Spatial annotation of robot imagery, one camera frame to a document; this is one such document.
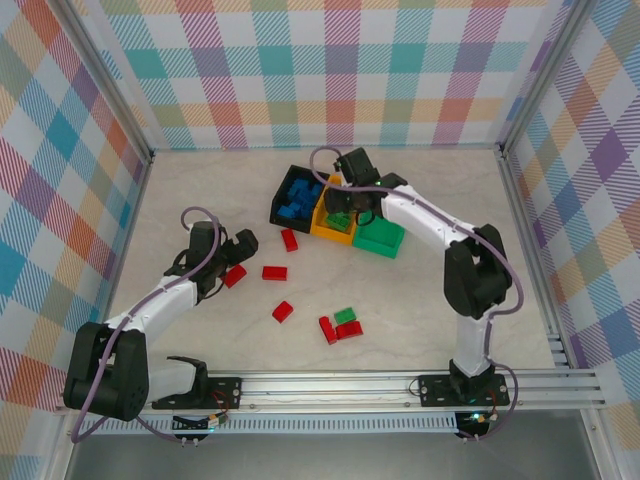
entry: lego brick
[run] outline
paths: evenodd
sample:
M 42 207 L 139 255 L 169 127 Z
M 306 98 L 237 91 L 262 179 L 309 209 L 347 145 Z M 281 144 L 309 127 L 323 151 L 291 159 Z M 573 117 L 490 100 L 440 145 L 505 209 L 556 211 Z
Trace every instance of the lego brick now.
M 357 317 L 353 308 L 349 307 L 334 313 L 333 318 L 335 318 L 338 325 L 342 325 L 344 323 L 353 322 Z
M 276 309 L 271 314 L 273 318 L 278 320 L 279 323 L 282 323 L 286 320 L 286 318 L 293 313 L 293 307 L 288 302 L 282 302 L 280 305 L 276 307 Z
M 327 219 L 325 221 L 327 222 L 327 225 L 334 230 L 346 232 L 347 228 L 349 228 L 349 223 L 351 223 L 351 215 L 346 213 L 332 213 L 327 215 Z
M 296 241 L 293 230 L 287 228 L 280 233 L 282 234 L 282 240 L 284 241 L 284 247 L 287 249 L 287 252 L 295 252 L 298 249 L 298 242 Z
M 336 335 L 338 340 L 344 340 L 345 338 L 357 337 L 362 335 L 362 326 L 360 322 L 353 321 L 349 323 L 345 323 L 343 325 L 338 325 L 336 327 Z
M 329 317 L 321 317 L 319 323 L 320 328 L 322 329 L 322 333 L 324 333 L 324 336 L 327 339 L 327 343 L 329 345 L 333 345 L 334 343 L 336 343 L 338 341 L 338 335 L 333 329 L 333 325 L 331 325 L 331 320 L 329 320 Z
M 299 217 L 301 219 L 308 220 L 311 218 L 311 215 L 313 215 L 313 208 L 305 206 L 304 208 L 302 208 L 302 210 L 300 210 Z
M 309 188 L 309 180 L 304 178 L 297 178 L 293 184 L 301 190 L 307 190 Z
M 289 201 L 293 201 L 294 198 L 296 198 L 296 196 L 298 195 L 298 191 L 300 190 L 300 188 L 296 185 L 293 185 L 289 191 L 287 192 L 287 198 L 289 199 Z
M 227 286 L 227 288 L 231 288 L 240 280 L 242 280 L 242 278 L 244 278 L 246 274 L 247 271 L 242 265 L 236 265 L 224 276 L 224 284 Z
M 341 177 L 340 175 L 331 175 L 329 177 L 329 182 L 340 185 Z M 316 235 L 318 237 L 328 238 L 329 240 L 333 240 L 334 242 L 343 243 L 345 245 L 351 245 L 353 243 L 353 236 L 356 233 L 355 226 L 355 216 L 349 215 L 350 222 L 349 226 L 344 232 L 340 232 L 338 230 L 334 230 L 327 223 L 327 217 L 329 213 L 327 209 L 324 207 L 324 193 L 320 195 L 320 200 L 316 204 L 315 209 L 313 210 L 313 218 L 311 219 L 311 234 Z
M 361 215 L 360 223 L 367 223 L 371 218 L 369 215 L 371 214 Z M 403 239 L 404 228 L 384 218 L 376 217 L 369 225 L 356 226 L 353 246 L 385 257 L 396 258 Z
M 263 267 L 262 279 L 284 282 L 287 280 L 287 267 Z
M 278 215 L 284 218 L 296 218 L 296 213 L 284 205 L 278 209 Z

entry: plaid wall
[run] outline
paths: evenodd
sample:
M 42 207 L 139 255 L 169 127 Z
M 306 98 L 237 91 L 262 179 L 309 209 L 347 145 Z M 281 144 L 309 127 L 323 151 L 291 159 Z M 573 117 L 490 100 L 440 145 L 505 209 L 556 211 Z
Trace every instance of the plaid wall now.
M 193 149 L 492 145 L 562 0 L 75 3 L 151 140 Z
M 44 0 L 0 7 L 0 479 L 34 478 L 143 163 Z
M 542 42 L 542 46 L 540 50 L 538 50 L 538 54 L 536 55 L 535 60 L 531 64 L 529 71 L 527 72 L 527 76 L 525 77 L 524 82 L 520 86 L 520 90 L 518 91 L 518 96 L 515 101 L 511 105 L 509 109 L 509 114 L 507 115 L 507 120 L 502 125 L 502 129 L 500 130 L 500 134 L 498 135 L 497 142 L 503 143 L 513 125 L 513 121 L 515 120 L 518 113 L 520 113 L 520 108 L 522 107 L 522 102 L 527 98 L 531 88 L 536 83 L 538 79 L 538 74 L 540 73 L 540 68 L 544 64 L 547 56 L 551 52 L 551 47 L 553 43 L 558 38 L 558 35 L 562 31 L 562 27 L 564 26 L 567 17 L 569 16 L 569 12 L 571 11 L 571 7 L 575 3 L 576 0 L 563 0 L 562 6 L 558 10 L 556 14 L 556 18 L 553 20 L 551 24 L 551 28 L 547 32 L 546 37 L 544 38 L 544 42 Z
M 512 156 L 580 366 L 640 478 L 640 0 L 599 2 Z

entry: blue block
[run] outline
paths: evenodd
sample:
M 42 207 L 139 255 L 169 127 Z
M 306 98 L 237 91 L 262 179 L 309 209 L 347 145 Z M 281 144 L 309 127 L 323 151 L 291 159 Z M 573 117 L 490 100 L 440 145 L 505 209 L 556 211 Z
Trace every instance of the blue block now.
M 311 201 L 311 193 L 309 190 L 300 190 L 294 200 L 299 204 L 309 203 Z
M 297 185 L 300 189 L 309 188 L 309 180 L 305 180 L 303 178 L 296 178 L 293 182 L 294 185 Z
M 295 184 L 292 185 L 287 192 L 287 198 L 289 199 L 289 201 L 293 201 L 293 199 L 298 195 L 298 192 L 300 192 L 300 187 Z
M 295 218 L 296 213 L 293 210 L 291 210 L 289 207 L 285 207 L 284 205 L 282 205 L 278 209 L 278 215 L 286 218 Z

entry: floor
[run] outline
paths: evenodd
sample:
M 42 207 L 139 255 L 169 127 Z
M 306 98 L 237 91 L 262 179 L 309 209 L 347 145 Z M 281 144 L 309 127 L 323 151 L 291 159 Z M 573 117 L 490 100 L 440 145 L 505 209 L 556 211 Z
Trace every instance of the floor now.
M 600 478 L 579 412 L 520 412 L 490 440 L 453 434 L 223 435 L 179 448 L 150 435 L 94 435 L 67 480 L 565 480 Z
M 493 357 L 514 368 L 552 368 L 540 312 L 490 150 L 368 148 L 381 174 L 394 171 L 434 204 L 502 234 L 522 278 L 526 300 L 494 328 Z M 269 224 L 271 199 L 290 164 L 306 166 L 309 150 L 160 153 L 141 206 L 112 314 L 150 291 L 188 245 L 180 213 L 200 205 L 230 233 L 253 230 L 258 253 L 248 275 L 230 290 L 176 319 L 151 356 L 186 355 L 212 370 L 446 369 L 455 347 L 453 310 L 442 293 L 441 258 L 410 234 L 395 260 L 311 235 L 286 253 L 280 228 Z M 331 171 L 331 153 L 317 166 Z M 199 220 L 197 214 L 188 221 Z M 289 267 L 289 280 L 261 279 L 264 265 Z M 514 302 L 514 289 L 506 304 Z M 279 324 L 273 309 L 287 300 L 294 313 Z M 352 306 L 364 335 L 329 346 L 318 318 Z

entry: red lego brick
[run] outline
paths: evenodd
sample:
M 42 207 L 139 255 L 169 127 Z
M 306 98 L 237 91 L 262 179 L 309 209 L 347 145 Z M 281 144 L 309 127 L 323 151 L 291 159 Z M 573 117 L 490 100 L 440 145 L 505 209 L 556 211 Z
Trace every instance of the red lego brick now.
M 357 320 L 349 323 L 343 323 L 336 327 L 336 335 L 338 336 L 338 340 L 357 337 L 358 335 L 362 335 L 362 326 Z
M 293 313 L 293 307 L 287 302 L 282 302 L 271 315 L 273 315 L 273 318 L 278 320 L 278 322 L 282 323 L 291 313 Z
M 295 252 L 298 249 L 298 242 L 296 241 L 293 230 L 287 228 L 280 233 L 282 234 L 282 240 L 284 241 L 284 247 L 287 249 L 287 252 Z
M 263 267 L 262 279 L 285 282 L 287 280 L 287 267 Z
M 322 333 L 324 333 L 329 345 L 333 345 L 338 341 L 338 336 L 336 335 L 336 331 L 333 329 L 333 325 L 331 325 L 329 317 L 320 318 L 320 328 L 322 329 Z
M 236 283 L 238 283 L 242 278 L 247 274 L 247 271 L 244 269 L 242 265 L 236 265 L 231 270 L 227 272 L 224 276 L 224 284 L 227 288 L 233 287 Z

